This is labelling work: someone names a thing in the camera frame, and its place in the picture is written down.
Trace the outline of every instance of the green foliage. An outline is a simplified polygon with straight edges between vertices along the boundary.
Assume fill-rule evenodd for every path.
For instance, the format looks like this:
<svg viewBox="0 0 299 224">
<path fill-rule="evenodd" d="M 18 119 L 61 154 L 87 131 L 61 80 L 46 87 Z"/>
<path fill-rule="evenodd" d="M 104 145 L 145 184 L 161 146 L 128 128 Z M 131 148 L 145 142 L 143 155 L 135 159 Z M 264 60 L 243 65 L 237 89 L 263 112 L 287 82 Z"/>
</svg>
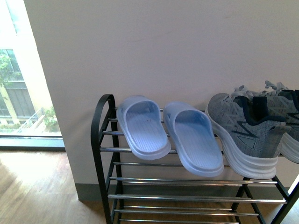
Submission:
<svg viewBox="0 0 299 224">
<path fill-rule="evenodd" d="M 10 60 L 11 58 L 6 54 L 0 54 L 0 86 L 7 81 L 17 80 L 21 77 L 20 72 L 11 71 Z"/>
<path fill-rule="evenodd" d="M 0 124 L 0 132 L 1 133 L 10 133 L 17 130 L 21 125 L 20 124 Z"/>
<path fill-rule="evenodd" d="M 58 132 L 59 126 L 56 118 L 54 107 L 45 111 L 44 123 L 46 125 L 46 130 L 49 132 Z"/>
</svg>

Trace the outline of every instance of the light blue slipper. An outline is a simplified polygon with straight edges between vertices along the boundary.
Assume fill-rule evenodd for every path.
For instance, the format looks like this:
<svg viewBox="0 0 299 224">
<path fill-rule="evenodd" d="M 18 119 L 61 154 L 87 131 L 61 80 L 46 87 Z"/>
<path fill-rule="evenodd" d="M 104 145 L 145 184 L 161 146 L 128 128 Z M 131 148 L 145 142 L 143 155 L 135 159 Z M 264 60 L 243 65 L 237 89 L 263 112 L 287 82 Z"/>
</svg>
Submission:
<svg viewBox="0 0 299 224">
<path fill-rule="evenodd" d="M 171 145 L 157 103 L 144 96 L 131 96 L 121 103 L 116 116 L 134 155 L 155 160 L 169 153 Z"/>
<path fill-rule="evenodd" d="M 223 158 L 210 119 L 183 102 L 170 102 L 163 111 L 164 123 L 183 166 L 199 176 L 218 176 Z"/>
</svg>

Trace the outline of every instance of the shoelace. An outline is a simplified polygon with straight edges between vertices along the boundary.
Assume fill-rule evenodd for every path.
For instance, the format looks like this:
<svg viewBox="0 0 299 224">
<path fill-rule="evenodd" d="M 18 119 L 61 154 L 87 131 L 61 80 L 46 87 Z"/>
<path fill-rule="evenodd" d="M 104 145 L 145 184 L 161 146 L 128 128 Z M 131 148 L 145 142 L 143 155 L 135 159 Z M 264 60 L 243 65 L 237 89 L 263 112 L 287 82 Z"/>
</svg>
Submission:
<svg viewBox="0 0 299 224">
<path fill-rule="evenodd" d="M 272 96 L 272 95 L 276 95 L 279 91 L 281 90 L 287 90 L 288 88 L 285 87 L 281 82 L 278 82 L 275 84 L 271 83 L 270 81 L 266 80 L 265 81 L 265 88 L 272 88 L 273 91 L 262 91 L 259 92 L 257 94 L 253 94 L 245 85 L 241 85 L 239 88 L 235 88 L 235 91 L 230 95 L 230 97 L 234 100 L 234 98 L 238 97 L 238 96 L 245 96 L 248 99 L 252 100 L 253 96 Z"/>
<path fill-rule="evenodd" d="M 232 100 L 238 96 L 245 96 L 252 100 L 253 93 L 245 85 L 241 85 L 239 88 L 235 88 L 235 91 L 230 95 Z"/>
<path fill-rule="evenodd" d="M 271 83 L 270 81 L 266 80 L 265 84 L 266 84 L 266 86 L 265 86 L 266 89 L 271 87 L 273 89 L 273 91 L 270 91 L 270 92 L 263 91 L 263 92 L 261 92 L 260 96 L 272 96 L 272 95 L 275 96 L 281 90 L 288 90 L 288 88 L 285 87 L 285 85 L 283 85 L 281 82 L 278 82 L 275 85 L 275 84 Z"/>
</svg>

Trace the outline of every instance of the gray sneaker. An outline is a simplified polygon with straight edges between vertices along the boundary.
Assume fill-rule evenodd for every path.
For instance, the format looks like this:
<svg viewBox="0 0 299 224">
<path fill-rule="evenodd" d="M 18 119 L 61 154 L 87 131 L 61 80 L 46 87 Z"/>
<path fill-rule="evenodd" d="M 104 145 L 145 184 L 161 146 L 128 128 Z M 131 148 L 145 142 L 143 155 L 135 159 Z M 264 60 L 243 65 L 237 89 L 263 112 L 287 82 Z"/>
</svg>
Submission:
<svg viewBox="0 0 299 224">
<path fill-rule="evenodd" d="M 286 126 L 291 127 L 291 130 L 283 135 L 278 147 L 287 159 L 299 163 L 299 90 L 289 90 L 281 83 L 274 85 L 266 81 L 265 84 L 266 88 L 271 87 L 273 91 L 253 94 L 267 97 L 270 115 L 285 117 Z"/>
<path fill-rule="evenodd" d="M 282 135 L 290 130 L 285 118 L 268 113 L 266 97 L 212 97 L 205 113 L 213 132 L 221 139 L 224 155 L 238 174 L 253 179 L 271 179 L 276 174 Z"/>
</svg>

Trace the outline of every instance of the window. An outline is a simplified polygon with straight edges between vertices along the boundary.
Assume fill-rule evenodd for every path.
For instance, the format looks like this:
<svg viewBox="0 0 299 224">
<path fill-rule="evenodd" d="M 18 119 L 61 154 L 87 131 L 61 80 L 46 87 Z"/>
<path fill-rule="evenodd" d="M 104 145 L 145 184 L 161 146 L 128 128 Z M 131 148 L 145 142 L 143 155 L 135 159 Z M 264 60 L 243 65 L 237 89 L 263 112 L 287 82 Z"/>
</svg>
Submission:
<svg viewBox="0 0 299 224">
<path fill-rule="evenodd" d="M 23 0 L 0 21 L 0 135 L 61 136 Z"/>
</svg>

